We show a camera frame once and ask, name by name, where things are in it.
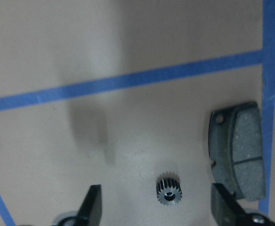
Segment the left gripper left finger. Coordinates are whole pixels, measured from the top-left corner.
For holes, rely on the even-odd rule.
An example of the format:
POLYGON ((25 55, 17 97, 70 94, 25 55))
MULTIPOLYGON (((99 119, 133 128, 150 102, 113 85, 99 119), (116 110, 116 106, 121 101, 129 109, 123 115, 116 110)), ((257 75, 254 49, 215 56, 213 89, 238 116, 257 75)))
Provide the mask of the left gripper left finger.
POLYGON ((90 186, 78 213, 76 226, 99 226, 102 218, 102 188, 101 185, 90 186))

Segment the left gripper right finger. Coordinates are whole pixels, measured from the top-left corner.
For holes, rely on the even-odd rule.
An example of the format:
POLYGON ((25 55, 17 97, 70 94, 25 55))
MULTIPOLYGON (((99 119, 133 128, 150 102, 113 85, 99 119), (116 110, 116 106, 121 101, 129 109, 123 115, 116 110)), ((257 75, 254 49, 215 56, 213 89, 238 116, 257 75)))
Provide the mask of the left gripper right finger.
POLYGON ((211 212, 218 226, 252 226, 250 215, 223 184, 212 183, 211 212))

